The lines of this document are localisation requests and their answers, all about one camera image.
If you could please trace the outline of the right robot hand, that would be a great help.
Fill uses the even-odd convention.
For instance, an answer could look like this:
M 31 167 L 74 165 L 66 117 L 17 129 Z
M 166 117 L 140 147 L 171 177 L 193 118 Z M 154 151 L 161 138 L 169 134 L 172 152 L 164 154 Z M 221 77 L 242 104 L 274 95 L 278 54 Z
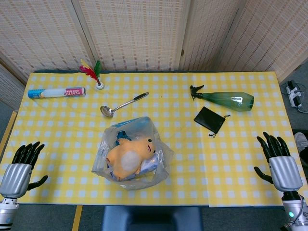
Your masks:
M 303 186 L 295 159 L 291 156 L 286 142 L 281 137 L 263 133 L 265 139 L 257 136 L 271 175 L 264 174 L 259 167 L 254 167 L 256 174 L 271 183 L 281 192 L 297 191 Z

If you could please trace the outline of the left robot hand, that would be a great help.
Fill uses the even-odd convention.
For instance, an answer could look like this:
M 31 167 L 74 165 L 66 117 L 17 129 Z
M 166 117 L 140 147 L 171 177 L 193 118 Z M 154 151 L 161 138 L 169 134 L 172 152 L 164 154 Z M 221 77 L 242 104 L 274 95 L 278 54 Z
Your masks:
M 48 179 L 47 175 L 37 182 L 30 182 L 32 171 L 44 146 L 38 141 L 34 144 L 22 145 L 17 149 L 0 184 L 0 194 L 4 198 L 21 198 L 27 191 L 45 183 Z

